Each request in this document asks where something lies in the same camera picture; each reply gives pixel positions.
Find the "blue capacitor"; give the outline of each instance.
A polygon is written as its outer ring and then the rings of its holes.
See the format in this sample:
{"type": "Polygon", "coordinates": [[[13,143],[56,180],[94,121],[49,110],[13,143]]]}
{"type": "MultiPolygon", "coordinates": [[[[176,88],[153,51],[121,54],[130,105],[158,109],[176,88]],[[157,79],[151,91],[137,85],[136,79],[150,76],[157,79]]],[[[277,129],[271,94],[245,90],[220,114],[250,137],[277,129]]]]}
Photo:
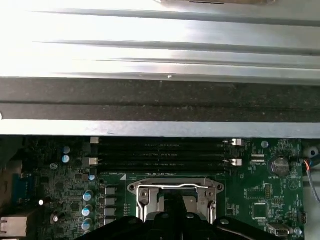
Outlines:
{"type": "Polygon", "coordinates": [[[93,210],[94,207],[92,205],[86,205],[84,209],[82,209],[81,213],[84,217],[88,217],[93,212],[93,210]]]}
{"type": "Polygon", "coordinates": [[[63,162],[64,164],[67,164],[68,162],[70,162],[70,157],[69,157],[68,155],[64,155],[64,156],[62,157],[62,162],[63,162]]]}
{"type": "Polygon", "coordinates": [[[89,231],[93,227],[93,221],[91,218],[86,218],[81,225],[82,230],[89,231]]]}
{"type": "Polygon", "coordinates": [[[85,200],[86,202],[91,201],[94,198],[94,192],[91,190],[86,191],[83,196],[82,196],[83,200],[85,200]]]}

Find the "microchip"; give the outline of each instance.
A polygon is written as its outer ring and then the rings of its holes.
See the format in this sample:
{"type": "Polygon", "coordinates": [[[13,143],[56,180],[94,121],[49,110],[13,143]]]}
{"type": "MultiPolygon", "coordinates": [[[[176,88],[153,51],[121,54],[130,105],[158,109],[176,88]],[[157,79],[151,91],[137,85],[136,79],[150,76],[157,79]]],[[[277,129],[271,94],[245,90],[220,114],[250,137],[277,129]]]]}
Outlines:
{"type": "Polygon", "coordinates": [[[233,209],[227,209],[226,210],[226,214],[227,215],[233,215],[234,214],[234,210],[233,209]]]}
{"type": "Polygon", "coordinates": [[[264,199],[265,191],[263,189],[247,189],[246,199],[264,199]]]}
{"type": "Polygon", "coordinates": [[[252,218],[255,220],[258,219],[267,219],[267,204],[266,203],[255,203],[253,205],[252,218]]]}
{"type": "Polygon", "coordinates": [[[89,175],[88,174],[83,174],[82,175],[82,180],[85,181],[85,182],[88,181],[89,180],[89,175]]]}
{"type": "Polygon", "coordinates": [[[59,191],[63,191],[64,190],[64,187],[65,187],[65,184],[63,183],[63,182],[57,182],[56,184],[55,184],[55,189],[56,190],[59,190],[59,191]]]}
{"type": "Polygon", "coordinates": [[[80,204],[79,204],[79,203],[76,203],[76,202],[72,203],[72,204],[71,204],[71,209],[72,209],[73,211],[79,211],[79,209],[80,209],[80,204]]]}
{"type": "Polygon", "coordinates": [[[55,229],[55,233],[64,234],[65,233],[65,229],[63,227],[58,227],[57,229],[55,229]]]}
{"type": "Polygon", "coordinates": [[[49,183],[49,177],[47,177],[47,176],[40,177],[40,183],[41,184],[48,184],[49,183]]]}

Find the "black ram slot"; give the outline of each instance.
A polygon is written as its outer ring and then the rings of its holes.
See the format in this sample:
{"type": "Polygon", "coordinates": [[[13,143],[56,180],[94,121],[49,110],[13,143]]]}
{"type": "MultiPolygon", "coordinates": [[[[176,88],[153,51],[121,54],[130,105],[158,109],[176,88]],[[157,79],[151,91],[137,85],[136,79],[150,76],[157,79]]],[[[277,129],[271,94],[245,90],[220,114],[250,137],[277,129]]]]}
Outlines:
{"type": "Polygon", "coordinates": [[[228,169],[224,166],[208,165],[99,165],[98,172],[115,172],[115,173],[224,173],[228,169]]]}
{"type": "Polygon", "coordinates": [[[231,142],[232,139],[224,138],[179,138],[179,137],[100,137],[100,145],[113,145],[113,144],[190,144],[190,145],[203,145],[203,144],[223,144],[224,141],[231,142]]]}
{"type": "Polygon", "coordinates": [[[198,165],[198,164],[212,164],[212,165],[216,165],[216,164],[223,164],[224,162],[222,160],[211,160],[211,161],[203,161],[203,160],[185,160],[185,159],[181,159],[181,160],[176,160],[176,161],[166,161],[166,160],[143,160],[141,159],[140,161],[132,161],[132,160],[128,160],[128,159],[110,159],[110,160],[105,160],[105,159],[100,159],[99,160],[99,165],[119,165],[119,164],[132,164],[132,165],[140,165],[140,164],[144,164],[144,165],[154,165],[154,164],[172,164],[172,165],[198,165]]]}
{"type": "Polygon", "coordinates": [[[227,156],[224,154],[215,154],[211,152],[108,152],[99,154],[99,159],[103,160],[131,160],[131,161],[222,161],[227,156]]]}
{"type": "Polygon", "coordinates": [[[212,144],[212,143],[110,143],[99,144],[99,153],[105,151],[223,151],[229,148],[224,144],[212,144]]]}

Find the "integrated circuit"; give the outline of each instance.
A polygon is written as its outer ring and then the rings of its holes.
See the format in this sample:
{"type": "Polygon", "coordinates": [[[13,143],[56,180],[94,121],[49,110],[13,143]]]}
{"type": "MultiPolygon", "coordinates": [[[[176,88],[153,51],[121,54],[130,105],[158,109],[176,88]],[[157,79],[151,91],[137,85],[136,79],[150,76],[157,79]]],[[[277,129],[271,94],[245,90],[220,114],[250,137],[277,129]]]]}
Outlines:
{"type": "Polygon", "coordinates": [[[63,182],[57,182],[57,183],[55,184],[55,189],[56,189],[57,191],[62,192],[62,191],[64,190],[64,187],[65,187],[65,184],[64,184],[63,182]]]}
{"type": "Polygon", "coordinates": [[[77,180],[81,180],[82,179],[82,174],[76,174],[74,176],[74,178],[77,179],[77,180]]]}
{"type": "Polygon", "coordinates": [[[264,199],[265,191],[263,189],[247,189],[246,199],[264,199]]]}
{"type": "Polygon", "coordinates": [[[255,203],[252,210],[252,218],[255,220],[267,219],[268,208],[266,203],[255,203]]]}
{"type": "Polygon", "coordinates": [[[80,209],[80,204],[79,204],[78,202],[73,202],[73,203],[71,204],[71,209],[72,209],[73,211],[79,211],[79,209],[80,209]]]}

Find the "electrolytic capacitor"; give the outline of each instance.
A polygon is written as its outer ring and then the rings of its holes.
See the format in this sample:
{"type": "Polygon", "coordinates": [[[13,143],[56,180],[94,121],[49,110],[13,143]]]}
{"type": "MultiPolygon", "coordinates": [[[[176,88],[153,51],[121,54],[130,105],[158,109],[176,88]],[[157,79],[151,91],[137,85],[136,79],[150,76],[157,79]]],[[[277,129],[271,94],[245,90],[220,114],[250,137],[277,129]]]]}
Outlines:
{"type": "Polygon", "coordinates": [[[84,209],[82,209],[82,215],[84,217],[88,217],[94,210],[94,207],[92,205],[86,205],[84,209]]]}
{"type": "Polygon", "coordinates": [[[89,231],[90,229],[92,229],[93,224],[94,224],[94,222],[92,221],[91,218],[86,218],[81,225],[82,230],[89,231]]]}
{"type": "Polygon", "coordinates": [[[60,212],[60,213],[53,214],[52,220],[54,223],[57,223],[61,221],[61,219],[63,219],[64,217],[65,217],[65,214],[63,212],[60,212]]]}
{"type": "Polygon", "coordinates": [[[43,205],[48,204],[50,202],[51,202],[51,197],[47,196],[45,198],[40,199],[38,204],[39,204],[39,206],[43,206],[43,205]]]}
{"type": "Polygon", "coordinates": [[[91,190],[86,191],[83,196],[82,196],[83,200],[85,200],[86,202],[91,201],[94,198],[94,192],[91,190]]]}

